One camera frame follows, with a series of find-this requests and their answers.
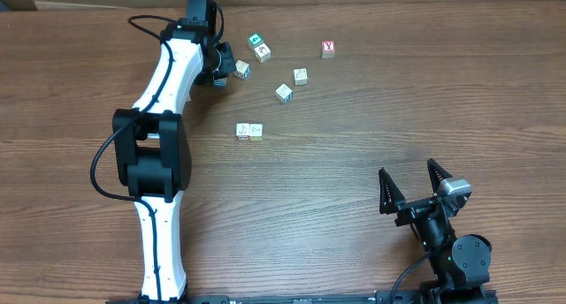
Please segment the green letter L block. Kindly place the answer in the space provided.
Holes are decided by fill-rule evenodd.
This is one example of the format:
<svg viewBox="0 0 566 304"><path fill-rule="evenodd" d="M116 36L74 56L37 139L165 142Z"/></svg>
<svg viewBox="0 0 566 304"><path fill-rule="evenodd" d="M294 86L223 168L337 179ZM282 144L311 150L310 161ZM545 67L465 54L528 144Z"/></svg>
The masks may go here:
<svg viewBox="0 0 566 304"><path fill-rule="evenodd" d="M249 123L237 123L235 136L238 141L248 141L250 135L250 124Z"/></svg>

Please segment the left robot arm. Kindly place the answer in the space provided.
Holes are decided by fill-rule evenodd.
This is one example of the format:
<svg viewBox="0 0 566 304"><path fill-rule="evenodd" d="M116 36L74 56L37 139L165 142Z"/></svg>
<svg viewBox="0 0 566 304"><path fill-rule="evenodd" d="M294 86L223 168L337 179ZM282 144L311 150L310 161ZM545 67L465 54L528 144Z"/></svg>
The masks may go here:
<svg viewBox="0 0 566 304"><path fill-rule="evenodd" d="M143 95L112 118L119 181L141 224L144 279L135 303L187 302L180 206L192 160L182 114L194 85L223 87L235 70L213 0L188 0L185 17L158 36L161 55Z"/></svg>

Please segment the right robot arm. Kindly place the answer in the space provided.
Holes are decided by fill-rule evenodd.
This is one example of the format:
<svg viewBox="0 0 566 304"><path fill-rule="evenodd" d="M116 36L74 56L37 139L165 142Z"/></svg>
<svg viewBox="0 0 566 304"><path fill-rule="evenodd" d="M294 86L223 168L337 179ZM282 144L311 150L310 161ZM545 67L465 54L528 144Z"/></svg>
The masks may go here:
<svg viewBox="0 0 566 304"><path fill-rule="evenodd" d="M409 226L424 247L424 255L397 278L388 301L396 302L403 279L428 261L434 280L421 283L412 293L414 303L496 303L496 292L484 288L490 281L492 244L477 234L457 237L449 221L470 199L471 184L453 176L432 158L427 169L432 196L411 202L406 201L389 173L379 170L379 212L395 214L395 225Z"/></svg>

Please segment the wooden block text top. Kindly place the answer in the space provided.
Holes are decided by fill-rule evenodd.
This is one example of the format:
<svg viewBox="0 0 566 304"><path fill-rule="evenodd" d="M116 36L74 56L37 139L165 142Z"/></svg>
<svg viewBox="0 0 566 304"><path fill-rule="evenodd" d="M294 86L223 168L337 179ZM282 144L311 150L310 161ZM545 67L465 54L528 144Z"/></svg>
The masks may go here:
<svg viewBox="0 0 566 304"><path fill-rule="evenodd" d="M222 78L222 79L214 80L213 85L214 85L215 87L226 88L226 86L227 86L227 78Z"/></svg>

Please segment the wooden block blue side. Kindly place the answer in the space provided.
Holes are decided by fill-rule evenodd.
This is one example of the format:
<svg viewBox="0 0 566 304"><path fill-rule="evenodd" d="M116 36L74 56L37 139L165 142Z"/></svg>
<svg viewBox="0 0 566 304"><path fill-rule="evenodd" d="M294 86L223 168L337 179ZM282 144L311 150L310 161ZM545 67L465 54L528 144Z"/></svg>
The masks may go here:
<svg viewBox="0 0 566 304"><path fill-rule="evenodd" d="M234 75L242 80L246 80L248 78L248 76L250 75L251 72L251 67L250 64L242 61L242 60L238 60L235 64L235 71L234 71Z"/></svg>

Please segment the small wooden picture block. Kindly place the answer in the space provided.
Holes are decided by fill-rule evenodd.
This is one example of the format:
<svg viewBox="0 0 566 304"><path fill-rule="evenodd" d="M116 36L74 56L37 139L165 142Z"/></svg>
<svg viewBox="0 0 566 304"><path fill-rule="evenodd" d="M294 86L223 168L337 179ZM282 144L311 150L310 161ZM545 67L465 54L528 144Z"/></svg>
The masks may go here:
<svg viewBox="0 0 566 304"><path fill-rule="evenodd" d="M249 125L249 139L251 141L261 141L263 139L263 125L250 124Z"/></svg>

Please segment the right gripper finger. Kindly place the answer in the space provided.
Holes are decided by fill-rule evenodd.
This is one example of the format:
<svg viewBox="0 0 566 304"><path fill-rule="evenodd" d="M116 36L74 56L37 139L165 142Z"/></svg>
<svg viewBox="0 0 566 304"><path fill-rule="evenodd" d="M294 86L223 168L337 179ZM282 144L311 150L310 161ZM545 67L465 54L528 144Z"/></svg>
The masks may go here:
<svg viewBox="0 0 566 304"><path fill-rule="evenodd" d="M438 192L440 182L444 179L452 178L452 175L444 170L434 159L430 158L427 160L427 169L432 184L432 190L434 193Z"/></svg>
<svg viewBox="0 0 566 304"><path fill-rule="evenodd" d="M379 170L379 188L379 213L397 213L406 199L384 168Z"/></svg>

